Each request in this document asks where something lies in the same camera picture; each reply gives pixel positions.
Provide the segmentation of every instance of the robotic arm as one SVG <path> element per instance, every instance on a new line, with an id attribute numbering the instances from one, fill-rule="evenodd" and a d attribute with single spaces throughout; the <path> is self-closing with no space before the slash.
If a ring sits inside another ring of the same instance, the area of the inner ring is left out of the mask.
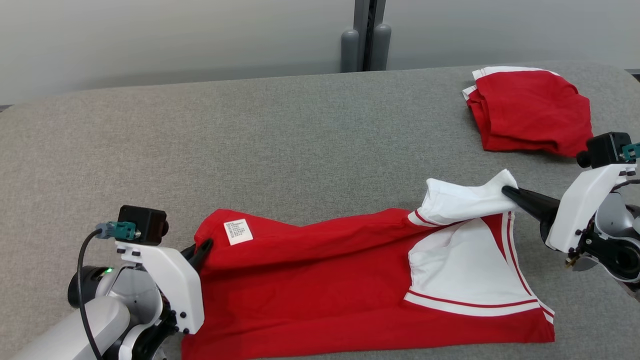
<path id="1" fill-rule="evenodd" d="M 98 238 L 116 238 L 119 267 L 84 266 L 67 298 L 82 303 L 92 338 L 105 360 L 166 360 L 161 343 L 176 332 L 196 333 L 204 322 L 198 270 L 212 247 L 207 240 L 179 252 L 158 246 L 168 231 L 164 211 L 123 206 L 117 222 L 99 224 Z M 95 359 L 80 309 L 31 342 L 12 360 Z"/>
<path id="2" fill-rule="evenodd" d="M 636 153 L 626 133 L 607 133 L 587 142 L 578 155 L 578 176 L 561 200 L 505 186 L 502 192 L 540 221 L 545 245 L 567 254 L 566 265 L 583 271 L 601 264 L 640 301 L 640 208 L 626 205 L 617 189 L 636 174 Z"/>

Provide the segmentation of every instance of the black cable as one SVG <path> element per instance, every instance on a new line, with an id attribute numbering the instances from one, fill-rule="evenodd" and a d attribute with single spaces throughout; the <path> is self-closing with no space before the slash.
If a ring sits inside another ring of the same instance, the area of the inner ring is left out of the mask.
<path id="1" fill-rule="evenodd" d="M 95 339 L 93 338 L 93 334 L 91 333 L 91 328 L 89 327 L 89 319 L 86 317 L 86 309 L 84 308 L 84 300 L 82 299 L 82 262 L 84 260 L 84 252 L 86 250 L 86 246 L 89 245 L 89 241 L 93 239 L 94 236 L 100 234 L 102 229 L 94 230 L 89 236 L 84 239 L 82 246 L 80 247 L 80 254 L 78 254 L 78 276 L 77 276 L 77 288 L 78 288 L 78 301 L 80 301 L 80 317 L 82 318 L 82 325 L 84 326 L 84 332 L 86 333 L 86 337 L 89 339 L 89 345 L 93 350 L 93 354 L 95 355 L 96 360 L 102 360 L 102 354 L 100 354 L 100 350 L 98 349 L 98 345 L 95 343 Z"/>
<path id="2" fill-rule="evenodd" d="M 627 180 L 624 183 L 617 184 L 616 186 L 614 186 L 611 189 L 611 191 L 614 192 L 614 191 L 616 191 L 617 189 L 619 189 L 619 188 L 621 188 L 623 186 L 631 185 L 631 184 L 640 184 L 640 179 Z"/>

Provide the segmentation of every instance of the white tag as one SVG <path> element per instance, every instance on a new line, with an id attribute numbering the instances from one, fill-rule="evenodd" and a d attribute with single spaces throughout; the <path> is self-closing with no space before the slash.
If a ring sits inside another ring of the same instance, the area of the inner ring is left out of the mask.
<path id="1" fill-rule="evenodd" d="M 230 245 L 253 240 L 253 234 L 251 230 L 249 230 L 249 225 L 245 219 L 242 218 L 240 220 L 225 222 L 223 225 L 225 226 Z"/>

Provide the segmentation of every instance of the white stripe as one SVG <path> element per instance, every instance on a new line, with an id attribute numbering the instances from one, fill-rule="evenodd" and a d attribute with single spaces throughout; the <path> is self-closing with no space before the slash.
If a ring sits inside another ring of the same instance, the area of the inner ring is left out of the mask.
<path id="1" fill-rule="evenodd" d="M 531 295 L 535 294 L 533 293 L 533 290 L 531 290 L 531 287 L 529 286 L 529 283 L 527 282 L 527 279 L 524 277 L 524 274 L 522 273 L 522 271 L 520 271 L 520 263 L 518 262 L 518 253 L 516 251 L 516 244 L 513 240 L 513 221 L 515 219 L 515 214 L 514 213 L 505 213 L 502 216 L 502 235 L 505 236 L 507 235 L 507 228 L 509 228 L 509 237 L 508 238 L 503 238 L 503 244 L 506 243 L 507 245 L 505 245 L 504 248 L 504 253 L 505 256 L 509 259 L 507 262 L 509 263 L 510 266 L 514 266 L 513 269 L 515 270 L 516 274 L 522 279 L 522 282 L 524 282 L 524 286 L 527 288 L 527 290 L 529 290 L 529 293 Z M 506 254 L 509 252 L 509 244 L 511 244 L 511 249 L 513 250 L 513 258 L 516 259 L 516 263 L 513 264 L 512 260 L 511 260 L 511 255 L 507 256 Z M 543 308 L 545 308 L 548 312 L 550 312 L 552 315 L 555 314 L 555 312 L 553 310 L 551 310 L 550 307 L 546 306 L 542 301 L 540 301 L 540 299 L 538 299 L 538 302 L 540 303 L 540 306 L 542 306 Z M 553 323 L 553 316 L 549 316 L 549 314 L 545 313 L 545 317 L 551 318 L 551 323 Z"/>
<path id="2" fill-rule="evenodd" d="M 428 222 L 424 222 L 424 221 L 420 220 L 420 218 L 418 216 L 416 216 L 414 211 L 409 213 L 408 217 L 409 217 L 409 221 L 414 223 L 415 225 L 426 226 L 426 227 L 440 227 L 440 226 L 442 226 L 442 225 L 436 225 L 436 224 L 429 224 Z"/>
<path id="3" fill-rule="evenodd" d="M 528 302 L 526 304 L 504 306 L 504 307 L 475 307 L 459 304 L 451 304 L 450 302 L 442 302 L 437 300 L 431 300 L 424 297 L 416 296 L 412 293 L 407 293 L 404 299 L 414 304 L 428 307 L 430 309 L 436 309 L 441 311 L 447 311 L 448 313 L 469 315 L 469 316 L 502 316 L 508 314 L 521 313 L 522 311 L 532 310 L 540 308 L 537 302 Z"/>
<path id="4" fill-rule="evenodd" d="M 489 76 L 497 72 L 515 72 L 515 71 L 546 71 L 546 72 L 550 72 L 553 75 L 560 76 L 556 72 L 545 70 L 545 69 L 539 69 L 537 67 L 519 67 L 519 66 L 489 66 L 489 67 L 484 67 L 482 69 L 473 71 L 473 75 L 474 75 L 474 79 L 478 80 L 479 78 L 483 78 L 485 76 Z"/>
<path id="5" fill-rule="evenodd" d="M 477 86 L 475 86 L 475 85 L 470 86 L 470 87 L 462 90 L 462 96 L 465 97 L 465 100 L 469 100 L 469 95 L 471 95 L 471 93 L 476 91 L 476 90 L 478 90 Z"/>

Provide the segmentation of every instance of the red and white shirt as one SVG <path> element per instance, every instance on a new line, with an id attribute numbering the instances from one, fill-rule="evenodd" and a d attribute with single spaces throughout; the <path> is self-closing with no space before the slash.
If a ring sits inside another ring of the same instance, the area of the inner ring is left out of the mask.
<path id="1" fill-rule="evenodd" d="M 415 211 L 388 209 L 298 227 L 221 209 L 195 241 L 205 321 L 185 360 L 554 340 L 513 243 L 517 186 L 435 179 Z"/>

